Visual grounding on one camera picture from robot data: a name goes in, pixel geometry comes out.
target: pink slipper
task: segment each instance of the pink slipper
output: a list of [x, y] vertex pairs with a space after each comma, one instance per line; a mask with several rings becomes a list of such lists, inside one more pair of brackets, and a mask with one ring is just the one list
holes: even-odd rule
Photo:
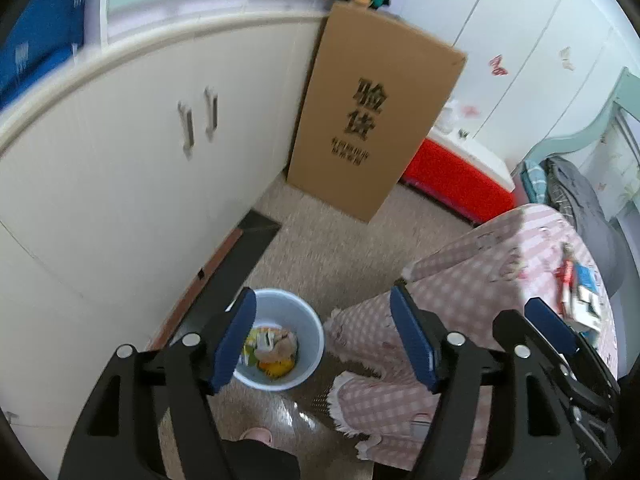
[[273, 435], [267, 428], [249, 428], [242, 435], [239, 440], [244, 439], [257, 440], [269, 447], [273, 447]]

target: cardboard box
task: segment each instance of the cardboard box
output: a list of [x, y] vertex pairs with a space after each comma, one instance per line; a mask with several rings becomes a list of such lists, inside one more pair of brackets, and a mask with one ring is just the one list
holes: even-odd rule
[[392, 17], [336, 3], [306, 93], [288, 182], [371, 220], [465, 61], [461, 52]]

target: pink plaid bed sheet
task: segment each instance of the pink plaid bed sheet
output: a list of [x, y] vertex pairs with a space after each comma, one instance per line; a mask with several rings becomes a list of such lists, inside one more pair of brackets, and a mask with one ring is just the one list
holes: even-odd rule
[[[594, 270], [604, 314], [598, 353], [614, 375], [618, 369], [616, 335], [609, 298], [593, 258], [564, 217], [545, 205], [525, 205], [474, 229], [437, 253], [409, 265], [402, 273], [416, 305], [431, 310], [449, 330], [477, 345], [499, 348], [492, 321], [501, 311], [524, 310], [539, 296], [557, 310], [562, 243]], [[345, 372], [335, 379], [330, 411], [340, 431], [368, 434], [356, 448], [363, 460], [411, 469], [422, 445], [412, 439], [417, 414], [434, 415], [438, 395], [415, 380], [389, 310], [389, 293], [345, 310], [335, 310], [324, 324], [326, 347], [343, 361], [361, 362], [382, 378]], [[482, 387], [472, 445], [462, 478], [478, 474], [491, 403]]]

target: butterfly sticker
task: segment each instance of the butterfly sticker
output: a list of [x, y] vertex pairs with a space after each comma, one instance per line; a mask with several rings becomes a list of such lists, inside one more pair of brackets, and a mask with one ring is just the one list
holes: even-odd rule
[[560, 52], [558, 52], [560, 59], [562, 60], [562, 68], [565, 70], [575, 70], [575, 66], [571, 63], [571, 47], [565, 47]]
[[462, 116], [465, 119], [480, 116], [480, 110], [478, 110], [475, 106], [463, 106], [460, 111], [462, 111]]
[[509, 73], [509, 72], [507, 72], [507, 69], [505, 69], [504, 67], [500, 66], [500, 63], [502, 63], [502, 54], [500, 54], [499, 56], [494, 57], [489, 62], [489, 66], [493, 67], [493, 69], [491, 70], [491, 73], [493, 75], [507, 75]]

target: carpet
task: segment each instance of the carpet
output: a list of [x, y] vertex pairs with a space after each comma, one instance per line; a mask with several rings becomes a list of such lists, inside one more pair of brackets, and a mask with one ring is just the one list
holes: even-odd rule
[[[246, 280], [252, 288], [290, 290], [309, 303], [321, 320], [393, 285], [412, 260], [434, 253], [469, 232], [471, 226], [443, 206], [403, 186], [395, 186], [369, 224], [288, 186], [280, 176], [255, 205], [282, 224]], [[332, 429], [314, 411], [313, 399], [333, 378], [356, 364], [325, 355], [318, 370], [284, 394], [259, 392], [232, 380], [210, 405], [221, 436], [236, 439], [246, 428], [265, 426], [279, 449], [295, 454], [303, 480], [369, 480], [372, 463], [356, 457], [359, 440]], [[162, 452], [170, 478], [183, 478], [170, 416], [160, 427]]]

